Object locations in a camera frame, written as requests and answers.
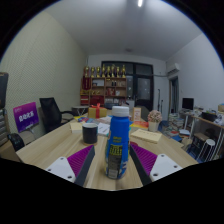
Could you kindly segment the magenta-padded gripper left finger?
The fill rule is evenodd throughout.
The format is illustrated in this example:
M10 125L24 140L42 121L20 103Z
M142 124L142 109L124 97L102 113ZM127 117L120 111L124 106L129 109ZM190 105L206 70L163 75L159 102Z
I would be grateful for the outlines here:
M59 157L46 168L46 171L76 185L83 186L94 156L95 148L90 145L68 158Z

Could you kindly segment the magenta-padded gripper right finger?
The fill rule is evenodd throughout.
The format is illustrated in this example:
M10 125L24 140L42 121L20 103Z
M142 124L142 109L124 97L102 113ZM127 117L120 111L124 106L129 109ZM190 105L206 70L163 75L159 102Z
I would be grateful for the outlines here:
M138 145L130 145L130 155L143 186L182 169L167 155L156 155Z

